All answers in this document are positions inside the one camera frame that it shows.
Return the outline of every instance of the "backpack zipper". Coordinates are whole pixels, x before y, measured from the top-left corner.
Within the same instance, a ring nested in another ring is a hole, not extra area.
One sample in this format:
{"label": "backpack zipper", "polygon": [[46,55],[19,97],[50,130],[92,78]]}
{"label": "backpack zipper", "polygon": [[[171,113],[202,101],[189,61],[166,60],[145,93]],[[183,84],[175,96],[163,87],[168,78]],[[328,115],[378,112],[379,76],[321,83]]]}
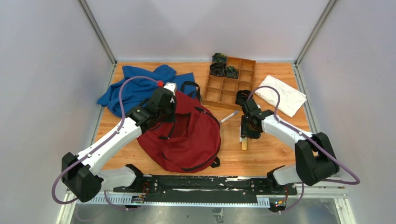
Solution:
{"label": "backpack zipper", "polygon": [[[204,113],[204,114],[208,115],[209,117],[211,117],[211,118],[217,123],[217,125],[218,125],[219,128],[220,128],[220,123],[219,123],[219,121],[218,121],[213,115],[211,115],[210,113],[207,113],[204,109],[202,109],[202,108],[200,108],[200,107],[197,107],[197,106],[196,106],[195,109],[196,109],[197,111],[199,111],[199,112],[201,112],[201,113]],[[210,157],[207,161],[205,161],[204,163],[201,163],[201,164],[199,164],[199,165],[197,165],[197,166],[194,166],[194,167],[192,167],[192,168],[181,168],[181,167],[179,167],[179,168],[182,169],[183,171],[186,171],[186,172],[190,172],[190,171],[193,171],[193,170],[195,170],[195,169],[201,168],[201,167],[203,167],[205,164],[207,164],[210,160],[212,160],[214,157],[216,157],[217,154],[219,153],[219,151],[220,151],[220,146],[217,148],[217,150],[216,150],[216,152],[214,153],[213,156],[211,156],[211,157]]]}

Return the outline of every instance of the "wooden surface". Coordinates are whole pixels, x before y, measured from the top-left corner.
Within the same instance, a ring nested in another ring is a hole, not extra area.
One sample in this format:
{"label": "wooden surface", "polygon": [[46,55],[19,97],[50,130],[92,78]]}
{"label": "wooden surface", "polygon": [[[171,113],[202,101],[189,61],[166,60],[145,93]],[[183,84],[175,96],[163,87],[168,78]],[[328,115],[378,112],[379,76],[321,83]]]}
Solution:
{"label": "wooden surface", "polygon": [[[124,78],[122,66],[131,65],[154,70],[164,63],[118,63],[113,83]],[[166,63],[177,71],[177,74],[194,73],[196,83],[201,86],[201,91],[205,88],[206,79],[209,73],[210,63]],[[290,63],[257,63],[256,74],[253,87],[256,88],[267,75],[272,75],[290,86],[297,88],[293,70]],[[255,101],[261,106],[262,110],[271,109],[273,106],[266,103],[258,96],[254,96]],[[206,106],[218,120],[222,120],[233,110],[222,109],[214,106]],[[218,168],[208,167],[207,169],[194,173],[194,175],[243,175],[243,176],[263,176],[268,171],[281,165],[294,163],[294,152],[281,141],[268,134],[262,134],[258,140],[248,140],[247,151],[242,151],[239,143],[239,126],[242,112],[233,116],[225,123],[221,124],[221,150],[218,155],[221,165]],[[301,107],[293,118],[290,118],[279,112],[280,117],[286,121],[309,130],[308,122]],[[120,118],[114,116],[106,108],[98,130],[97,140],[109,132],[120,121]],[[134,164],[144,174],[154,175],[174,175],[181,173],[172,173],[163,170],[157,165],[139,146],[137,140],[127,144],[120,150],[103,169],[121,168],[125,164]]]}

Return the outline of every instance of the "blue cloth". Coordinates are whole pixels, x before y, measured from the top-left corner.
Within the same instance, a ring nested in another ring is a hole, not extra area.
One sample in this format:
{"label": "blue cloth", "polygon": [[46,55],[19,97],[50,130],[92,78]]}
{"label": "blue cloth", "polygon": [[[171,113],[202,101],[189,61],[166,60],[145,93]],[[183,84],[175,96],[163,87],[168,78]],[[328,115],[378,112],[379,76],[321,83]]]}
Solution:
{"label": "blue cloth", "polygon": [[[179,90],[182,83],[185,81],[194,82],[193,73],[177,76],[176,71],[168,65],[161,65],[154,71],[148,71],[132,66],[123,66],[122,70],[124,72],[124,79],[111,85],[107,92],[96,102],[102,106],[107,106],[107,108],[117,117],[121,117],[121,107],[118,97],[121,85],[131,77],[147,76],[155,80],[161,80],[164,84],[168,82],[176,83]],[[125,113],[127,113],[132,107],[138,105],[142,100],[150,98],[156,88],[158,88],[158,86],[155,82],[143,78],[137,78],[127,83],[122,91],[122,103],[124,105]],[[189,94],[194,90],[196,90],[196,87],[194,86],[186,85],[184,87],[185,94]]]}

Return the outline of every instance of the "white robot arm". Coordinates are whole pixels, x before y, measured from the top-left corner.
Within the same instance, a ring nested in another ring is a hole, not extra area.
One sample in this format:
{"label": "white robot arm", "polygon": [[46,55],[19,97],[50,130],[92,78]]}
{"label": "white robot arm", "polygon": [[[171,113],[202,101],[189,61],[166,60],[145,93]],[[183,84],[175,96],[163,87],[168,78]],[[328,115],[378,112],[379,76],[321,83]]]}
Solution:
{"label": "white robot arm", "polygon": [[258,139],[261,133],[267,133],[295,150],[295,165],[278,167],[267,173],[267,184],[274,192],[282,190],[288,183],[303,182],[312,186],[339,171],[339,166],[306,138],[311,138],[335,157],[330,141],[324,133],[312,134],[275,117],[271,110],[261,111],[252,98],[246,100],[241,107],[244,112],[241,137]]}
{"label": "white robot arm", "polygon": [[[62,177],[62,182],[81,202],[91,200],[99,191],[121,186],[129,187],[133,185],[137,177],[143,175],[131,164],[112,170],[102,170],[102,167],[127,143],[155,127],[158,122],[174,119],[176,90],[175,83],[167,83],[164,87],[159,87],[149,100],[133,107],[126,114],[123,124],[118,123],[101,139],[77,155],[67,153],[62,158],[63,171],[84,156],[88,157]],[[90,154],[92,149],[99,145],[102,146]]]}

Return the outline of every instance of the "white towel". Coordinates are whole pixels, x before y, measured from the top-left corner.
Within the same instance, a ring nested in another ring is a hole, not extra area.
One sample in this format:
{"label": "white towel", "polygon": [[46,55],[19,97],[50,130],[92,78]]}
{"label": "white towel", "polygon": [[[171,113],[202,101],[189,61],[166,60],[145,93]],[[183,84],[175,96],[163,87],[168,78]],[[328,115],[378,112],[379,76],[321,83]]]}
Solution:
{"label": "white towel", "polygon": [[[269,85],[278,90],[281,95],[281,102],[278,109],[291,118],[307,100],[305,94],[272,76],[268,75],[260,84],[260,86],[263,85]],[[277,94],[270,88],[260,88],[255,91],[255,94],[273,106],[276,106],[278,102]]]}

